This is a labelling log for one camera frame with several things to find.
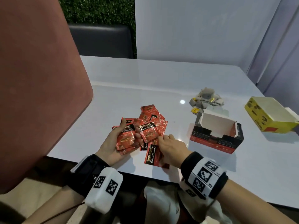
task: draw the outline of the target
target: artificial grass wall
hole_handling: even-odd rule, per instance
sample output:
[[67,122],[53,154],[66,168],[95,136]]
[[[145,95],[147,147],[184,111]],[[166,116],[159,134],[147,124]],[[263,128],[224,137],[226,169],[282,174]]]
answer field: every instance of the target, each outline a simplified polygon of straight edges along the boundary
[[59,2],[68,23],[129,26],[136,58],[135,0],[59,0]]

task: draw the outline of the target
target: glossy table surface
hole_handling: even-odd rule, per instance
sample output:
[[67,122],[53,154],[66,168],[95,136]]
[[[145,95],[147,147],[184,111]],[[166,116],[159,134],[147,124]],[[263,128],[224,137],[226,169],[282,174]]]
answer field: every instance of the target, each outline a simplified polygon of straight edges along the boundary
[[[222,165],[230,179],[267,202],[299,208],[299,136],[263,133],[244,106],[263,96],[236,66],[81,56],[93,86],[88,108],[48,154],[79,162],[96,152],[121,117],[136,118],[140,106],[154,104],[168,120],[166,134],[184,141]],[[189,141],[196,116],[189,100],[204,88],[222,96],[229,117],[242,124],[244,141],[232,154]],[[179,169],[144,164],[146,152],[134,151],[115,165],[119,171],[176,182]]]

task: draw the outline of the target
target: black chair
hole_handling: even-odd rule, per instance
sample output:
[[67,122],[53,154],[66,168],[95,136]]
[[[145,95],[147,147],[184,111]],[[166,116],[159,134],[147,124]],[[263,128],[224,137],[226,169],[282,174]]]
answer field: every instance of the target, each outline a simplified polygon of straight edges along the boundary
[[134,58],[127,26],[69,24],[69,28],[80,55]]

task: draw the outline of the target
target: hand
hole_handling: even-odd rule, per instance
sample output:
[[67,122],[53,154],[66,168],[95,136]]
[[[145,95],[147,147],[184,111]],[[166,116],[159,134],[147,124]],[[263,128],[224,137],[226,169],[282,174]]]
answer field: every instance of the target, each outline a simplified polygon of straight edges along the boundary
[[187,148],[184,142],[176,140],[172,134],[159,136],[159,147],[163,153],[163,162],[168,163],[177,168],[181,168],[182,162],[192,152]]
[[[119,162],[123,158],[125,158],[128,154],[130,154],[131,152],[138,149],[138,148],[136,148],[127,153],[125,153],[124,149],[120,150],[120,151],[118,151],[116,149],[117,137],[125,127],[126,127],[126,120],[123,119],[120,126],[118,128],[115,128],[108,134],[107,138],[101,145],[100,149],[95,153],[95,155],[97,155],[99,158],[101,158],[103,161],[105,161],[110,166],[113,166],[114,164],[116,164],[117,162]],[[138,138],[140,144],[142,144],[143,140],[139,133],[138,125],[135,126],[135,129],[137,131],[137,133],[135,133],[135,137]]]

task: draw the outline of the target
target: yellow cardboard box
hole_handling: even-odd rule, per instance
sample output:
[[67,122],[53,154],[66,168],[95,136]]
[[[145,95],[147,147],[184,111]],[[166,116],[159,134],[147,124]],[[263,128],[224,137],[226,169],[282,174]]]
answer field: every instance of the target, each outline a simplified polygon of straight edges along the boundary
[[299,120],[272,97],[251,97],[245,109],[261,131],[287,133]]

